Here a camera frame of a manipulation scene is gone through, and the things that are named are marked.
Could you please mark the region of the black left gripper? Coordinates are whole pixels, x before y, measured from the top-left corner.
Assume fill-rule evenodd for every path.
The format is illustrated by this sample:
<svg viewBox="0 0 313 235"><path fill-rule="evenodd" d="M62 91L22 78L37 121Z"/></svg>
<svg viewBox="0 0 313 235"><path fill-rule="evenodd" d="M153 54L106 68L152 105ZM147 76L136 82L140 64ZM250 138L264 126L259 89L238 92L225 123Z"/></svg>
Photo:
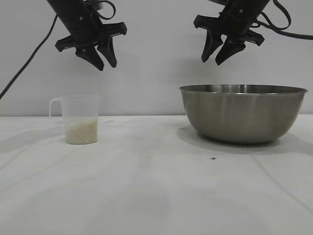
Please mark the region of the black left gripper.
<svg viewBox="0 0 313 235"><path fill-rule="evenodd" d="M97 47L111 67L116 68L113 37L126 35L124 22L103 24L94 9L95 2L90 0L49 0L48 3L70 33L57 41L55 46L59 52L74 47L77 57L103 71L103 60L94 48Z"/></svg>

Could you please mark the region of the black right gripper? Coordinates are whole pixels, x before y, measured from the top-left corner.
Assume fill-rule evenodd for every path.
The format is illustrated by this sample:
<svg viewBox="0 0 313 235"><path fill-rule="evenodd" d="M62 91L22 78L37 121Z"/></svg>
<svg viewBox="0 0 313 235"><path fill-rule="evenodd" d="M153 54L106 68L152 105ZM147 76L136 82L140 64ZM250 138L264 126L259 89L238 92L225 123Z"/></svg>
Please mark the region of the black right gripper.
<svg viewBox="0 0 313 235"><path fill-rule="evenodd" d="M222 34L228 39L215 58L217 65L243 51L246 47L245 41L258 46L264 42L265 39L261 34L250 30L266 6L264 0L215 0L213 2L224 6L218 17L197 15L194 20L196 28L206 29L206 40L201 55L203 62L206 62L223 44Z"/></svg>

